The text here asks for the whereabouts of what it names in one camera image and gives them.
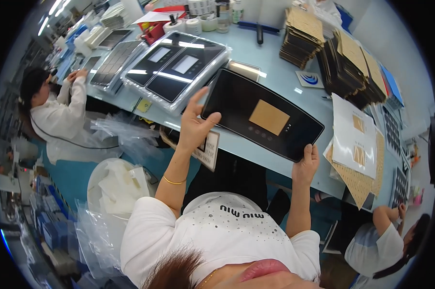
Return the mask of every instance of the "woman's lips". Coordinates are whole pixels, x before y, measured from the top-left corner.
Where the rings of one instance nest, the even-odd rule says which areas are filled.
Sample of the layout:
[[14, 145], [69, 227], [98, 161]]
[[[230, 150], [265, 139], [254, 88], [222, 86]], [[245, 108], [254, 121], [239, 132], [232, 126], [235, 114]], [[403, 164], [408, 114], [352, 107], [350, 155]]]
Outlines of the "woman's lips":
[[278, 260], [264, 259], [256, 261], [240, 275], [240, 282], [281, 271], [290, 272], [290, 270]]

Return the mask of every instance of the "logo card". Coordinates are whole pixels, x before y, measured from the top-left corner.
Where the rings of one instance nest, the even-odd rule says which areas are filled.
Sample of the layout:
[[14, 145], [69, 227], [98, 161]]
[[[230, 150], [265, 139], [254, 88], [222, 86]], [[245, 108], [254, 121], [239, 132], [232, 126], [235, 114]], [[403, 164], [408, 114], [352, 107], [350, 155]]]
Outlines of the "logo card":
[[324, 88], [322, 79], [317, 73], [296, 71], [296, 75], [302, 86]]

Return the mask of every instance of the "gold bracelet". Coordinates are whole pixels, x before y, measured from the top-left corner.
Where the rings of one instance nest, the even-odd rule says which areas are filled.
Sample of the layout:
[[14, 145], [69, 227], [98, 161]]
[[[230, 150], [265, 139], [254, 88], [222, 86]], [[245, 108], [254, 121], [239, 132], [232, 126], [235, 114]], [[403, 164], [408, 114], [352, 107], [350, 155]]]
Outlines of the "gold bracelet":
[[163, 178], [166, 180], [166, 182], [168, 182], [168, 183], [170, 183], [170, 184], [183, 184], [183, 183], [185, 183], [185, 181], [187, 180], [187, 178], [186, 178], [186, 179], [183, 180], [182, 182], [175, 183], [175, 182], [171, 182], [170, 180], [168, 180], [164, 175], [163, 175]]

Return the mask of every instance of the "gold necklace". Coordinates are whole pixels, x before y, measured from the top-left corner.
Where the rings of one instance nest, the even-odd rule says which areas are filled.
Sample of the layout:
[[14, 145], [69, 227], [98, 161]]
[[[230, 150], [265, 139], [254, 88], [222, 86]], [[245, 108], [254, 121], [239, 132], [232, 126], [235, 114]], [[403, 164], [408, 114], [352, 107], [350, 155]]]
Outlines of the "gold necklace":
[[211, 277], [213, 277], [214, 273], [216, 273], [217, 269], [215, 269], [211, 275], [209, 275], [209, 277], [204, 281], [203, 285], [201, 285], [198, 289], [203, 288], [203, 286], [211, 279]]

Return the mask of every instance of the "light blue table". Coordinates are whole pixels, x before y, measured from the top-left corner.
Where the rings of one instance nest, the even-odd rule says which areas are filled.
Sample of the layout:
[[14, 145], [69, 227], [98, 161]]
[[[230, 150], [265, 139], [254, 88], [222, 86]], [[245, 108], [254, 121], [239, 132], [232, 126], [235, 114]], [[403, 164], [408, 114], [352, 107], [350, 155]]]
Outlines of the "light blue table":
[[[131, 27], [135, 27], [135, 31], [131, 33], [125, 41], [134, 40], [135, 36], [140, 32], [137, 26]], [[259, 83], [295, 103], [324, 124], [325, 130], [316, 142], [319, 147], [319, 153], [323, 153], [333, 137], [333, 104], [330, 100], [322, 98], [322, 96], [327, 95], [325, 90], [301, 86], [295, 73], [295, 71], [300, 70], [300, 68], [278, 56], [283, 42], [282, 32], [279, 36], [264, 34], [264, 44], [261, 46], [256, 43], [256, 32], [240, 29], [236, 25], [232, 25], [230, 31], [226, 34], [203, 32], [200, 36], [232, 47], [233, 50], [230, 56], [232, 59], [258, 66], [261, 68], [262, 72], [267, 74], [266, 78], [260, 78]], [[102, 56], [96, 66], [94, 66], [94, 70], [102, 64], [104, 57], [107, 55], [108, 51], [106, 50], [94, 50], [91, 57]], [[314, 59], [305, 71], [320, 74], [317, 60]], [[136, 109], [141, 98], [140, 95], [125, 87], [122, 87], [115, 96], [112, 96], [88, 84], [87, 94], [121, 109], [133, 112], [140, 117], [150, 119], [158, 124], [180, 131], [180, 117], [173, 117], [154, 104], [152, 104], [147, 112], [140, 112]], [[379, 117], [381, 118], [380, 122], [383, 124], [383, 116], [380, 114]], [[220, 133], [220, 149], [233, 153], [241, 158], [248, 159], [284, 176], [291, 177], [292, 161], [284, 159], [225, 129], [216, 127], [213, 130]], [[402, 164], [399, 164], [392, 154], [388, 150], [385, 150], [382, 188], [379, 197], [375, 198], [373, 202], [372, 210], [379, 205], [389, 205], [394, 169], [398, 165]], [[311, 186], [314, 189], [342, 199], [345, 184], [329, 176], [330, 167], [329, 162], [321, 156], [320, 165]]]

